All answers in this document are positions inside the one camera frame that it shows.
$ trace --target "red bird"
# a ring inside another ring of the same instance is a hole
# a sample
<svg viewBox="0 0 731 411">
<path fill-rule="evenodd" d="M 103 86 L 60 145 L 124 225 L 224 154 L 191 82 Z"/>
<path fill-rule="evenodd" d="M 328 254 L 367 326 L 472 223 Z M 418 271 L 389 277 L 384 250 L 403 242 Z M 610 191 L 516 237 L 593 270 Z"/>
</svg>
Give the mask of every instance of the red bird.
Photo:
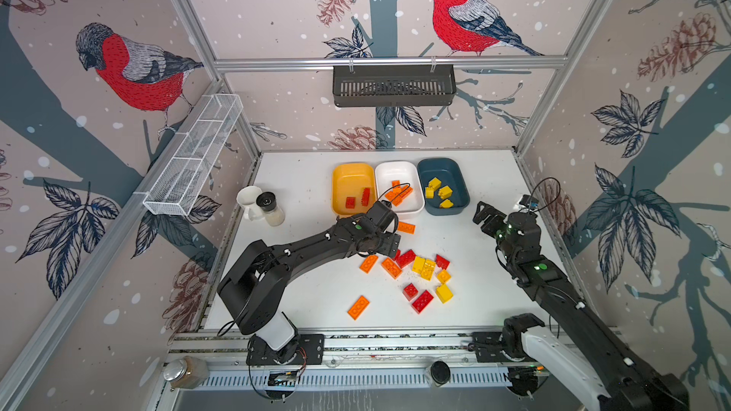
<svg viewBox="0 0 731 411">
<path fill-rule="evenodd" d="M 188 75 L 203 67 L 201 62 L 176 56 L 157 45 L 129 40 L 97 22 L 79 32 L 76 51 L 84 70 L 94 67 L 129 106 L 144 112 L 165 112 L 165 126 L 158 136 L 174 131 L 168 126 L 168 107 L 183 95 Z"/>
<path fill-rule="evenodd" d="M 434 0 L 434 31 L 456 51 L 474 51 L 479 56 L 495 46 L 513 46 L 531 56 L 541 56 L 523 44 L 487 0 Z"/>
</svg>

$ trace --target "leaf illustration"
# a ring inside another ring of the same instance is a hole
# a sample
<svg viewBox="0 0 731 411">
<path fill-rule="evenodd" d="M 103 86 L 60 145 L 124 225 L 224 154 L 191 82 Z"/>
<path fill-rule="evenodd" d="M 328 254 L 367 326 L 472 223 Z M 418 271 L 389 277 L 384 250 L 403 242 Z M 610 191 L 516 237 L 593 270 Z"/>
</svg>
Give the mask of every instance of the leaf illustration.
<svg viewBox="0 0 731 411">
<path fill-rule="evenodd" d="M 657 114 L 660 113 L 661 106 L 662 99 L 655 100 L 652 104 L 648 105 L 642 114 L 640 114 L 640 126 L 646 127 L 650 125 L 657 117 Z"/>
<path fill-rule="evenodd" d="M 134 242 L 133 257 L 137 257 L 150 247 L 157 236 L 159 229 L 160 225 L 158 217 L 153 215 L 151 212 L 146 211 L 145 214 L 142 215 L 140 227 L 137 228 L 137 239 Z"/>
<path fill-rule="evenodd" d="M 81 199 L 72 190 L 66 187 L 54 185 L 43 180 L 43 189 L 45 189 L 48 200 L 59 208 L 67 211 L 73 211 L 81 206 Z"/>
<path fill-rule="evenodd" d="M 599 198 L 586 211 L 586 228 L 603 231 L 615 218 L 621 219 L 621 203 L 616 198 Z"/>
<path fill-rule="evenodd" d="M 606 142 L 609 144 L 619 144 L 624 143 L 632 136 L 637 133 L 637 129 L 630 126 L 622 126 L 622 127 L 612 127 L 609 129 L 609 132 L 607 132 L 607 135 L 602 139 L 602 142 Z"/>
<path fill-rule="evenodd" d="M 622 218 L 617 217 L 599 235 L 599 268 L 602 270 L 607 293 L 622 272 L 624 243 L 625 233 L 622 228 Z"/>
<path fill-rule="evenodd" d="M 376 118 L 386 127 L 396 117 L 396 108 L 392 106 L 377 106 L 376 107 Z"/>
<path fill-rule="evenodd" d="M 602 188 L 608 196 L 619 198 L 624 195 L 624 185 L 619 178 L 615 177 L 612 172 L 602 169 L 594 164 L 594 175 L 597 177 L 599 187 Z"/>
<path fill-rule="evenodd" d="M 649 281 L 655 263 L 655 242 L 650 226 L 634 206 L 630 206 L 624 215 L 624 230 L 627 236 L 627 250 Z"/>
<path fill-rule="evenodd" d="M 89 206 L 91 206 L 92 213 L 104 219 L 116 219 L 119 215 L 119 209 L 114 205 L 114 202 L 105 197 L 95 198 Z"/>
<path fill-rule="evenodd" d="M 602 106 L 600 109 L 591 112 L 600 123 L 607 125 L 616 125 L 619 127 L 628 126 L 629 121 L 622 112 L 621 108 L 616 105 Z"/>
<path fill-rule="evenodd" d="M 424 132 L 424 120 L 421 119 L 421 114 L 413 106 L 397 107 L 396 120 L 407 131 L 426 136 Z"/>
<path fill-rule="evenodd" d="M 193 209 L 190 210 L 190 215 L 186 216 L 186 219 L 191 224 L 200 224 L 213 216 L 215 211 L 221 206 L 217 204 L 214 199 L 207 196 L 198 196 L 193 205 Z"/>
<path fill-rule="evenodd" d="M 94 248 L 104 236 L 105 230 L 102 221 L 98 217 L 88 212 L 81 212 L 81 236 L 83 239 L 84 250 L 87 252 L 94 251 Z"/>
<path fill-rule="evenodd" d="M 642 133 L 637 133 L 634 135 L 629 142 L 627 142 L 627 147 L 624 149 L 624 152 L 622 153 L 623 158 L 631 158 L 636 153 L 640 152 L 642 150 L 642 146 L 645 142 L 645 136 Z"/>
<path fill-rule="evenodd" d="M 74 223 L 76 212 L 60 212 L 41 220 L 28 237 L 26 249 L 18 260 L 54 246 Z"/>
<path fill-rule="evenodd" d="M 650 189 L 638 190 L 635 194 L 637 210 L 655 223 L 667 227 L 677 236 L 681 235 L 680 223 L 675 210 L 662 196 Z"/>
<path fill-rule="evenodd" d="M 165 238 L 176 246 L 193 244 L 193 236 L 190 233 L 190 224 L 180 216 L 157 215 L 160 232 Z"/>
<path fill-rule="evenodd" d="M 73 218 L 73 222 L 68 229 L 64 230 L 64 233 L 51 248 L 46 265 L 48 287 L 56 299 L 66 290 L 79 268 L 79 256 L 81 255 L 80 225 L 76 220 L 76 213 L 71 214 L 70 217 Z"/>
</svg>

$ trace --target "wallpaper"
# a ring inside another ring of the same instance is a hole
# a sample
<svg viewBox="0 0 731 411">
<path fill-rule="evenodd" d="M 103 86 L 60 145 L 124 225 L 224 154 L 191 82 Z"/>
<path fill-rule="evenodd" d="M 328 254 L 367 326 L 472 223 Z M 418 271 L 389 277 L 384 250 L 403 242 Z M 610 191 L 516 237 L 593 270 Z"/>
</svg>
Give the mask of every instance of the wallpaper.
<svg viewBox="0 0 731 411">
<path fill-rule="evenodd" d="M 266 150 L 510 147 L 554 70 L 457 70 L 448 107 L 339 108 L 331 71 L 228 73 Z"/>
<path fill-rule="evenodd" d="M 191 1 L 221 59 L 327 57 L 334 47 L 339 52 L 329 57 L 563 54 L 590 2 Z M 358 25 L 365 44 L 337 40 Z"/>
<path fill-rule="evenodd" d="M 525 159 L 630 347 L 731 409 L 727 0 L 615 0 Z"/>
<path fill-rule="evenodd" d="M 5 374 L 209 81 L 169 0 L 2 0 L 0 54 Z"/>
</svg>

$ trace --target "orange lego brick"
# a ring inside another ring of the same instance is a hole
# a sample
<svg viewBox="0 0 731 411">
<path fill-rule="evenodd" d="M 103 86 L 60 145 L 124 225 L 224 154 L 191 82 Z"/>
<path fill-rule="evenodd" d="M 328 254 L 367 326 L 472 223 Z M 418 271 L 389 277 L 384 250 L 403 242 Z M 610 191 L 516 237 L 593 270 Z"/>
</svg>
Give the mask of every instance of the orange lego brick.
<svg viewBox="0 0 731 411">
<path fill-rule="evenodd" d="M 377 255 L 370 255 L 365 260 L 363 260 L 363 263 L 361 263 L 361 270 L 363 270 L 366 273 L 370 273 L 370 269 L 373 268 L 373 265 L 376 264 L 376 261 L 378 260 Z"/>
<path fill-rule="evenodd" d="M 358 319 L 358 316 L 361 315 L 364 309 L 366 309 L 367 306 L 369 306 L 370 301 L 364 296 L 361 296 L 358 301 L 355 302 L 355 305 L 351 306 L 351 308 L 348 310 L 348 314 L 353 318 L 353 320 Z"/>
<path fill-rule="evenodd" d="M 383 267 L 383 270 L 388 271 L 388 274 L 391 275 L 394 279 L 398 278 L 398 275 L 401 274 L 401 269 L 398 268 L 396 262 L 391 260 L 391 258 L 386 258 L 386 260 L 381 262 L 381 266 Z"/>
<path fill-rule="evenodd" d="M 404 232 L 404 233 L 411 233 L 413 235 L 414 232 L 416 232 L 416 225 L 399 222 L 398 231 Z"/>
</svg>

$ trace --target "lego brick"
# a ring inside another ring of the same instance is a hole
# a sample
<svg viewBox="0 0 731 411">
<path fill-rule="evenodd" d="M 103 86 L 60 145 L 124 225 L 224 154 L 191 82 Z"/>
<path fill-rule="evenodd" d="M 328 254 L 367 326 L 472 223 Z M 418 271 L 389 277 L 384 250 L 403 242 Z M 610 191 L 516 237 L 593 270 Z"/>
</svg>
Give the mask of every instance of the lego brick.
<svg viewBox="0 0 731 411">
<path fill-rule="evenodd" d="M 399 221 L 398 223 L 398 231 L 404 232 L 404 233 L 411 233 L 412 235 L 416 231 L 416 225 L 408 224 L 408 223 L 402 223 Z"/>
<path fill-rule="evenodd" d="M 378 261 L 377 255 L 370 255 L 365 260 L 363 260 L 363 263 L 361 263 L 361 270 L 363 270 L 366 273 L 370 273 L 370 269 L 373 268 L 373 265 L 376 264 L 376 261 Z"/>
<path fill-rule="evenodd" d="M 428 290 L 425 290 L 414 301 L 414 303 L 412 303 L 412 308 L 414 308 L 417 313 L 421 314 L 424 308 L 426 308 L 426 305 L 428 305 L 432 300 L 434 300 L 434 296 L 431 295 Z"/>
<path fill-rule="evenodd" d="M 369 201 L 370 201 L 370 187 L 366 187 L 365 189 L 363 189 L 363 195 L 361 197 L 361 205 L 368 206 Z"/>
<path fill-rule="evenodd" d="M 353 320 L 358 319 L 358 316 L 361 315 L 364 309 L 366 309 L 367 306 L 369 306 L 370 301 L 364 296 L 361 296 L 358 301 L 355 302 L 353 306 L 348 310 L 348 314 L 353 318 Z"/>
<path fill-rule="evenodd" d="M 421 277 L 427 281 L 431 281 L 431 276 L 434 274 L 434 267 L 436 267 L 436 263 L 433 260 L 425 260 L 424 267 L 421 269 Z"/>
<path fill-rule="evenodd" d="M 436 288 L 436 296 L 439 297 L 439 300 L 442 301 L 442 303 L 447 303 L 454 294 L 450 290 L 450 288 L 447 287 L 446 284 L 443 284 Z"/>
<path fill-rule="evenodd" d="M 436 255 L 436 266 L 438 266 L 442 270 L 446 270 L 450 266 L 450 261 L 443 258 L 441 255 Z"/>
<path fill-rule="evenodd" d="M 397 258 L 393 259 L 393 261 L 396 262 L 396 265 L 403 269 L 405 266 L 413 262 L 415 258 L 416 254 L 414 253 L 414 251 L 408 250 L 404 254 L 401 254 Z"/>
<path fill-rule="evenodd" d="M 431 181 L 429 181 L 429 187 L 437 190 L 438 188 L 442 187 L 442 182 L 438 178 L 432 178 Z"/>
<path fill-rule="evenodd" d="M 445 198 L 449 198 L 452 196 L 452 188 L 449 186 L 444 186 L 439 190 L 439 196 L 444 200 Z"/>
<path fill-rule="evenodd" d="M 416 287 L 409 283 L 407 287 L 404 288 L 404 295 L 406 296 L 408 301 L 411 301 L 414 299 L 414 297 L 419 293 L 419 291 L 416 289 Z"/>
<path fill-rule="evenodd" d="M 401 269 L 398 268 L 398 265 L 396 265 L 391 258 L 386 258 L 386 260 L 381 262 L 381 266 L 383 267 L 383 270 L 386 270 L 394 279 L 398 278 L 398 275 L 401 274 Z"/>
<path fill-rule="evenodd" d="M 436 275 L 436 278 L 437 278 L 437 279 L 439 280 L 439 282 L 441 282 L 442 284 L 447 284 L 447 281 L 449 281 L 450 279 L 452 279 L 452 275 L 451 275 L 451 274 L 449 273 L 449 271 L 447 271 L 447 270 L 442 270 L 442 271 L 440 271 L 440 272 L 439 272 L 439 273 L 438 273 L 438 274 Z"/>
<path fill-rule="evenodd" d="M 424 268 L 424 258 L 421 258 L 419 256 L 414 257 L 414 266 L 412 267 L 412 271 L 414 273 L 421 274 L 422 269 Z"/>
</svg>

